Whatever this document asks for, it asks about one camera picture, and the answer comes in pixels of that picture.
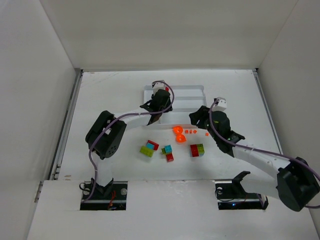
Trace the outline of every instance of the metal frame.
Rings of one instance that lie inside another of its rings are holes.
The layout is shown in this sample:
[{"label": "metal frame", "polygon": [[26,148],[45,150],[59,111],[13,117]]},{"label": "metal frame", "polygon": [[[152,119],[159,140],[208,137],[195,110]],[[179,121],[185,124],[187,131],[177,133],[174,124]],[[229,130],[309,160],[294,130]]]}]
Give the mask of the metal frame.
[{"label": "metal frame", "polygon": [[279,152],[281,154],[283,154],[283,151],[282,151],[282,148],[281,148],[281,144],[280,144],[280,141],[279,141],[279,138],[278,138],[278,134],[277,134],[277,131],[276,131],[276,128],[275,128],[275,125],[274,125],[274,121],[272,120],[271,113],[269,111],[269,107],[268,107],[268,104],[267,104],[267,101],[266,101],[266,98],[265,98],[265,94],[264,94],[264,91],[262,89],[262,86],[261,86],[261,83],[260,83],[260,80],[259,80],[257,69],[253,69],[252,72],[253,72],[253,76],[254,76],[256,85],[257,85],[257,87],[259,89],[259,92],[260,92],[260,95],[261,95],[261,98],[262,98],[262,101],[263,101],[264,109],[265,109],[265,111],[267,113],[267,116],[268,116],[268,119],[269,119],[269,122],[270,122],[270,125],[271,125],[271,128],[272,128],[272,132],[273,132],[273,135],[274,135],[274,138],[275,138],[275,141],[276,141],[276,145],[277,145],[277,147],[279,149]]},{"label": "metal frame", "polygon": [[59,174],[57,170],[61,166],[62,159],[65,154],[65,149],[66,149],[66,144],[67,144],[67,139],[70,131],[70,126],[72,122],[72,118],[74,116],[75,108],[76,108],[76,102],[78,99],[78,94],[81,86],[81,81],[82,81],[82,76],[84,74],[84,71],[80,68],[75,68],[74,69],[76,72],[73,88],[71,91],[69,103],[65,112],[62,128],[60,131],[58,143],[55,148],[53,160],[51,163],[51,167],[49,170],[49,175],[47,177],[47,180],[57,180],[58,176],[56,174]]}]

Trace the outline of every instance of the orange ring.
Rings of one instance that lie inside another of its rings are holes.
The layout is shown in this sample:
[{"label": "orange ring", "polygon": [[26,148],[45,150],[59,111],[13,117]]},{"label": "orange ring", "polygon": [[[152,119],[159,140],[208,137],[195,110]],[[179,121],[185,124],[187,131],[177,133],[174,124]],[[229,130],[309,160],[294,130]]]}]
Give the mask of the orange ring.
[{"label": "orange ring", "polygon": [[181,126],[175,126],[172,129],[173,129],[173,132],[177,135],[182,134],[184,132],[184,129]]},{"label": "orange ring", "polygon": [[178,142],[178,143],[184,143],[185,141],[187,141],[185,135],[183,134],[179,134],[175,137],[175,140]]}]

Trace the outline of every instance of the wall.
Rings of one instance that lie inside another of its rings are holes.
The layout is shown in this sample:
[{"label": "wall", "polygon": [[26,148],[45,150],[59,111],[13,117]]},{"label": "wall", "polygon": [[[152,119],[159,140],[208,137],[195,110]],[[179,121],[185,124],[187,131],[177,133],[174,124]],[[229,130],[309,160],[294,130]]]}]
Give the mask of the wall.
[{"label": "wall", "polygon": [[0,233],[22,240],[75,71],[39,0],[0,2]]},{"label": "wall", "polygon": [[297,0],[40,0],[85,69],[255,68]]},{"label": "wall", "polygon": [[[299,0],[258,74],[283,151],[320,173],[320,1]],[[320,204],[320,194],[311,202]],[[320,234],[320,210],[311,215]]]}]

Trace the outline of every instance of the white tray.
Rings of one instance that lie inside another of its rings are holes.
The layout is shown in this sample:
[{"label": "white tray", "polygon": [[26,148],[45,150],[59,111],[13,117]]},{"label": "white tray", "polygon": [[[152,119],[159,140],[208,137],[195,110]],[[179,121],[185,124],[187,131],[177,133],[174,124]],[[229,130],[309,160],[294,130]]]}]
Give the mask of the white tray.
[{"label": "white tray", "polygon": [[[171,128],[179,125],[185,128],[195,128],[191,125],[189,114],[197,111],[202,105],[207,105],[204,86],[202,85],[178,85],[171,86],[174,91],[173,110],[163,114],[159,121],[151,124],[150,128]],[[152,86],[147,85],[143,91],[143,103],[151,99]]]}]

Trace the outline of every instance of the blue block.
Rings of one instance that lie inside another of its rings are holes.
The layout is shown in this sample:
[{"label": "blue block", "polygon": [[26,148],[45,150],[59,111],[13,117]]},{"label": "blue block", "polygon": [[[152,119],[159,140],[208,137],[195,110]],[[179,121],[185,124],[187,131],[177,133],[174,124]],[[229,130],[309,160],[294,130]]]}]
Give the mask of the blue block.
[{"label": "blue block", "polygon": [[155,146],[154,146],[153,144],[149,143],[149,142],[146,144],[146,147],[147,147],[148,149],[152,149],[152,150],[155,149]]},{"label": "blue block", "polygon": [[166,154],[172,153],[171,145],[164,146],[164,150]]}]

